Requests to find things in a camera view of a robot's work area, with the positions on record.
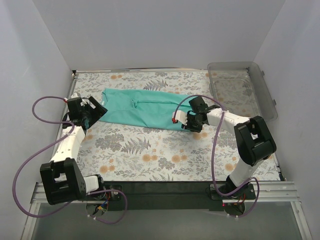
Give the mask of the teal t shirt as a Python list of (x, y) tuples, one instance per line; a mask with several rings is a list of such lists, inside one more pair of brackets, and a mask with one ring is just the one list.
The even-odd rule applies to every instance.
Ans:
[(187, 97), (162, 91), (142, 89), (111, 89), (102, 92), (102, 103), (107, 113), (102, 122), (162, 130), (181, 131), (172, 122), (178, 104)]

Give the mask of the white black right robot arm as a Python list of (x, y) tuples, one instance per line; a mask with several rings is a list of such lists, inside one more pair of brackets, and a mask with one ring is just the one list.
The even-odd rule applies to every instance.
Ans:
[(213, 186), (218, 195), (237, 199), (253, 180), (253, 174), (262, 161), (275, 153), (277, 146), (262, 116), (236, 115), (219, 103), (209, 106), (204, 99), (204, 95), (188, 96), (191, 109), (188, 112), (176, 109), (172, 122), (181, 123), (182, 129), (191, 132), (199, 133), (203, 125), (208, 125), (234, 135), (240, 159), (225, 184), (217, 186), (214, 182)]

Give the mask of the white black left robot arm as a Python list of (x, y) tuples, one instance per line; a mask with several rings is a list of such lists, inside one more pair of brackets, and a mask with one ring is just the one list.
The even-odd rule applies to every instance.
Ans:
[(106, 196), (99, 174), (83, 176), (77, 165), (81, 143), (87, 131), (107, 113), (94, 97), (75, 93), (66, 100), (68, 112), (62, 119), (63, 140), (48, 163), (40, 167), (46, 199), (50, 205), (81, 200), (90, 194), (95, 200)]

